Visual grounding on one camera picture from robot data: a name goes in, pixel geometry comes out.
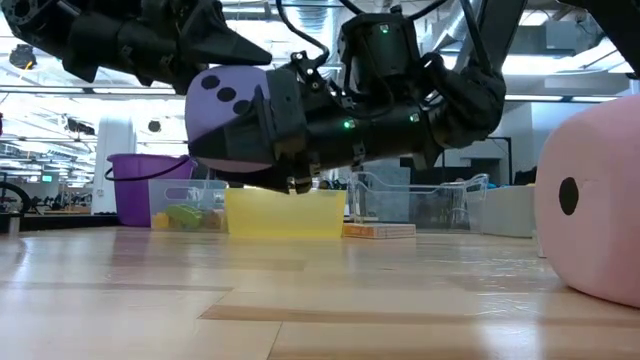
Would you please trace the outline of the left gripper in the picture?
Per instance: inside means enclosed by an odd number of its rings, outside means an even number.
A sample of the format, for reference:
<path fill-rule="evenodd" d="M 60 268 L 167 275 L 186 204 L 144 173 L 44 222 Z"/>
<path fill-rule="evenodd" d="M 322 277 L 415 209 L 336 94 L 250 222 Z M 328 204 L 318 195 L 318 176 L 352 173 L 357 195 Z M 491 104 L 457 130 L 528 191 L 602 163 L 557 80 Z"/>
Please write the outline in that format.
<path fill-rule="evenodd" d="M 63 68 L 92 82 L 100 67 L 184 95 L 208 64 L 268 65 L 272 55 L 227 26 L 219 0 L 86 0 L 71 23 Z"/>

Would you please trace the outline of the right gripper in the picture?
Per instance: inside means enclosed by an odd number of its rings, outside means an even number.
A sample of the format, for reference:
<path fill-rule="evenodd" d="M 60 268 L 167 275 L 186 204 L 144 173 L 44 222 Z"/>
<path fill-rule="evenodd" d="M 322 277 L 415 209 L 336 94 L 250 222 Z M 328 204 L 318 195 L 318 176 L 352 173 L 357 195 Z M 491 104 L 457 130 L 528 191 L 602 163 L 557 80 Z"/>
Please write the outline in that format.
<path fill-rule="evenodd" d="M 283 66 L 266 74 L 268 93 L 257 86 L 250 106 L 231 122 L 194 143 L 226 160 L 268 164 L 264 170 L 215 171 L 232 188 L 253 186 L 306 193 L 324 170 L 416 153 L 428 165 L 441 152 L 431 133 L 429 114 L 419 104 L 424 89 L 413 58 L 382 60 L 350 55 L 346 71 L 356 87 L 336 86 L 309 74 L 301 78 Z"/>

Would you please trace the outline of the lavender foam die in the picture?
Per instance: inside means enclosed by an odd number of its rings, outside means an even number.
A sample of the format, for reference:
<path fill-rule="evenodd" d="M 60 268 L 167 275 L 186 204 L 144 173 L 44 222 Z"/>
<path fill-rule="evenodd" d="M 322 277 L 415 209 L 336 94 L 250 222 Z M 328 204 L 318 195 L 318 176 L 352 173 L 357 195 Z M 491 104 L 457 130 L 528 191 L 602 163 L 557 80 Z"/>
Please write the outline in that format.
<path fill-rule="evenodd" d="M 185 102 L 185 126 L 189 152 L 211 169 L 250 173 L 269 168 L 253 161 L 226 160 L 208 151 L 222 141 L 196 150 L 194 143 L 207 133 L 223 127 L 248 109 L 259 86 L 269 97 L 266 72 L 252 66 L 215 66 L 198 74 L 191 82 Z"/>

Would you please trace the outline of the small orange toy piece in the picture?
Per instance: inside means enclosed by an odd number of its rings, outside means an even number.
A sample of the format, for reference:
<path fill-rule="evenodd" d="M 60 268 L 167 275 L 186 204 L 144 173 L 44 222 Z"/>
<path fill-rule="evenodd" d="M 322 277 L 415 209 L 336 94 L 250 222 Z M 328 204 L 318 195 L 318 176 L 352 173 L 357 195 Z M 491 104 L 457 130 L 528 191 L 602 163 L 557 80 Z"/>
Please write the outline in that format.
<path fill-rule="evenodd" d="M 223 211 L 206 211 L 202 215 L 201 226 L 211 230 L 223 230 L 225 226 L 225 213 Z"/>

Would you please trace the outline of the light green toy block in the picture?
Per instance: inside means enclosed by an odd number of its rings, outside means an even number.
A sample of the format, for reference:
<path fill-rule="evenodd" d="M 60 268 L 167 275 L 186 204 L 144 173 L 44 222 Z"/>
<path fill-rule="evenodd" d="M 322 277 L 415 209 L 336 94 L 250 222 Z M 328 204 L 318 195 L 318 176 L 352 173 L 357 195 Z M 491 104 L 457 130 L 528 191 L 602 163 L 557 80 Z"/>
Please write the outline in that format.
<path fill-rule="evenodd" d="M 169 224 L 175 228 L 196 229 L 200 226 L 203 212 L 189 205 L 169 205 L 165 210 Z"/>

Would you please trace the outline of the small clear plastic bin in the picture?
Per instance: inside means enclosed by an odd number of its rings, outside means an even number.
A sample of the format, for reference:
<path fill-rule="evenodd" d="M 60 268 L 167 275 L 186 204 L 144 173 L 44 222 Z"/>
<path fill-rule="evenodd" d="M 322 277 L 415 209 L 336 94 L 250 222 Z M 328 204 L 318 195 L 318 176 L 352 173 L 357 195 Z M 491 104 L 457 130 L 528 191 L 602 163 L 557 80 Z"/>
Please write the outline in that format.
<path fill-rule="evenodd" d="M 165 213 L 169 205 L 189 205 L 206 211 L 223 211 L 225 213 L 225 190 L 227 184 L 218 180 L 170 180 L 154 179 L 149 181 L 150 215 Z M 227 219 L 223 230 L 211 230 L 200 226 L 196 229 L 175 228 L 153 229 L 162 231 L 191 232 L 226 232 Z"/>

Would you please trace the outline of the yellow translucent plastic bin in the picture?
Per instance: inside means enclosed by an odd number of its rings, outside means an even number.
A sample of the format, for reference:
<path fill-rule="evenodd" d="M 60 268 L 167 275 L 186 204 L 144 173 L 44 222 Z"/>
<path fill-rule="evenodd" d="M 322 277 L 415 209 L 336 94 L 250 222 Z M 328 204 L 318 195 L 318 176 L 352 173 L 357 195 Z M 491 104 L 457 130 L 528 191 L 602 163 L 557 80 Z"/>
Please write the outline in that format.
<path fill-rule="evenodd" d="M 227 188 L 225 212 L 235 237 L 336 238 L 342 234 L 347 193 L 312 190 L 284 194 L 258 188 Z"/>

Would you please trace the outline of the purple plastic bucket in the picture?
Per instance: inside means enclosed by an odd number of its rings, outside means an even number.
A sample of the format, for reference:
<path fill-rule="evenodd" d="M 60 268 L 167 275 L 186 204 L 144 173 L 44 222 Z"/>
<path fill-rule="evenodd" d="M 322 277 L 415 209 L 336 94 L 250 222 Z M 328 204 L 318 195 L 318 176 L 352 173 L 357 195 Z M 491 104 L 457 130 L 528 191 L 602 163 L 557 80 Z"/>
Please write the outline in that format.
<path fill-rule="evenodd" d="M 111 168 L 104 178 L 114 183 L 117 216 L 122 225 L 151 225 L 149 181 L 151 179 L 188 180 L 196 163 L 188 155 L 122 153 L 107 157 Z"/>

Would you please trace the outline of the orange print card deck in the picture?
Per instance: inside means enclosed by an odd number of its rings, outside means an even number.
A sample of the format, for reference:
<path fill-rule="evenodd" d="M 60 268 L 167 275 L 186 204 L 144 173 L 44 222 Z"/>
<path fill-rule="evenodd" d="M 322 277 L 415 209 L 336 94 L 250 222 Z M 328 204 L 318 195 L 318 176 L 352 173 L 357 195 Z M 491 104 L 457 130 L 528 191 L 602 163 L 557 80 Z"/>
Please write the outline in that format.
<path fill-rule="evenodd" d="M 345 223 L 342 236 L 365 239 L 413 238 L 416 236 L 416 226 L 391 223 Z"/>

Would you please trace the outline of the large clear plastic bin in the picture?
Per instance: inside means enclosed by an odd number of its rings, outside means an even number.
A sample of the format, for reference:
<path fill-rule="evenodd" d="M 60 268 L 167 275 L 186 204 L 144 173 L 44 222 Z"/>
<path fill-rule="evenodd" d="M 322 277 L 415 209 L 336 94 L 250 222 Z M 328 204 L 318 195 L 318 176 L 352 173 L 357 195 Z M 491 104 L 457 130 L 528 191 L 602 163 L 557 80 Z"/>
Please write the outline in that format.
<path fill-rule="evenodd" d="M 420 232 L 479 233 L 489 176 L 438 185 L 392 184 L 371 172 L 355 172 L 349 209 L 359 223 L 413 224 Z"/>

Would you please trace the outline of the grey plastic bin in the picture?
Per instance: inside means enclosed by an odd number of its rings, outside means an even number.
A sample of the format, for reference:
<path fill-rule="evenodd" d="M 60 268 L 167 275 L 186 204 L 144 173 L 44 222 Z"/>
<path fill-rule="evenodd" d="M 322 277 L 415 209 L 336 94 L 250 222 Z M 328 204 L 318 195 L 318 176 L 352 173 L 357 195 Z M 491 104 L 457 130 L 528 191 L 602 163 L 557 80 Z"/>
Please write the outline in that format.
<path fill-rule="evenodd" d="M 535 230 L 534 187 L 489 189 L 483 205 L 481 230 L 495 236 L 531 238 Z"/>

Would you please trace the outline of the pink foam die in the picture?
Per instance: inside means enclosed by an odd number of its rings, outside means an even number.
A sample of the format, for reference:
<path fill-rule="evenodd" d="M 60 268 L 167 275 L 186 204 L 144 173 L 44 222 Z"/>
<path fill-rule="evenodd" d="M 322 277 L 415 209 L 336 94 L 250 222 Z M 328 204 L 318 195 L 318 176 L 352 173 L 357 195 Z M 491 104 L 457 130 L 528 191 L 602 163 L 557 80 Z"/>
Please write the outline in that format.
<path fill-rule="evenodd" d="M 593 105 L 542 148 L 540 246 L 570 287 L 640 308 L 640 94 Z"/>

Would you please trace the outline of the black table edge rail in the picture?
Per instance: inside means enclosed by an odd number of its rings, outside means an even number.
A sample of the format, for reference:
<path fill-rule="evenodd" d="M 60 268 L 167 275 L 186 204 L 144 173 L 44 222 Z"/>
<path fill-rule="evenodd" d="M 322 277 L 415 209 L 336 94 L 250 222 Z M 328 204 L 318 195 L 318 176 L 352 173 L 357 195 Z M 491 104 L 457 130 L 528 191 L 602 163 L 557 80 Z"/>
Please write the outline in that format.
<path fill-rule="evenodd" d="M 116 215 L 26 215 L 20 221 L 20 231 L 46 231 L 93 227 L 119 226 L 120 221 Z"/>

